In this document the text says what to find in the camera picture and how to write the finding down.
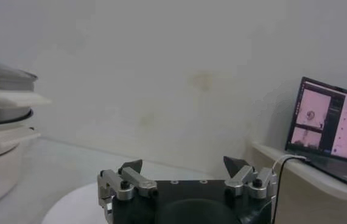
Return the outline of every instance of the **white handle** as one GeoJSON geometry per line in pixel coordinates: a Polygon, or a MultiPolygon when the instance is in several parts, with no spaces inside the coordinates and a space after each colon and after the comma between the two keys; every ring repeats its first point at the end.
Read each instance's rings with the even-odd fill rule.
{"type": "Polygon", "coordinates": [[[0,90],[0,109],[32,107],[50,102],[49,99],[31,91],[0,90]]]}
{"type": "Polygon", "coordinates": [[[20,142],[40,137],[39,132],[25,126],[0,131],[0,149],[11,148],[20,142]]]}

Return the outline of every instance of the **countertop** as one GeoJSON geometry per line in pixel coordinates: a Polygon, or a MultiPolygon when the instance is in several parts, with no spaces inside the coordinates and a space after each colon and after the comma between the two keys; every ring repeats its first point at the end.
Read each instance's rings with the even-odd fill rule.
{"type": "MultiPolygon", "coordinates": [[[[37,139],[23,154],[18,184],[0,199],[0,224],[39,224],[64,195],[96,181],[102,169],[136,158],[37,139]]],[[[209,180],[211,176],[144,161],[142,174],[155,180],[209,180]]]]}

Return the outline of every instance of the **laptop screen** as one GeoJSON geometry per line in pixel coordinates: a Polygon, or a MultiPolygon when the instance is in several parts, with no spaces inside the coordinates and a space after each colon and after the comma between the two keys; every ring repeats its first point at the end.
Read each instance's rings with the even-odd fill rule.
{"type": "Polygon", "coordinates": [[[347,90],[304,77],[286,149],[347,158],[347,90]]]}

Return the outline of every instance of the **white shelf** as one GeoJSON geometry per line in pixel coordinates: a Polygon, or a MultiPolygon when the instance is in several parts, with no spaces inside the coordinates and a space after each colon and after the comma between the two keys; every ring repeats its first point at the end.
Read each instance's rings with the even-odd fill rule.
{"type": "MultiPolygon", "coordinates": [[[[252,142],[252,147],[274,161],[285,154],[282,150],[274,149],[258,142],[252,142]]],[[[289,169],[291,172],[317,187],[319,190],[333,197],[347,201],[347,184],[342,183],[341,181],[308,166],[301,161],[289,161],[285,165],[285,169],[289,169]]]]}

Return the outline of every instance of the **screw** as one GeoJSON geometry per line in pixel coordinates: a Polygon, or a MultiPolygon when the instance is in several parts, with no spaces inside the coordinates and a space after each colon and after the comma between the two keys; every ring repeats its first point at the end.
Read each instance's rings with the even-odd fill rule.
{"type": "Polygon", "coordinates": [[[130,187],[130,184],[129,184],[129,182],[128,181],[122,181],[121,182],[121,189],[122,190],[125,190],[125,189],[128,189],[130,187]]]}
{"type": "Polygon", "coordinates": [[[253,186],[256,188],[259,188],[263,185],[263,181],[261,181],[260,179],[256,179],[252,182],[253,186]]]}

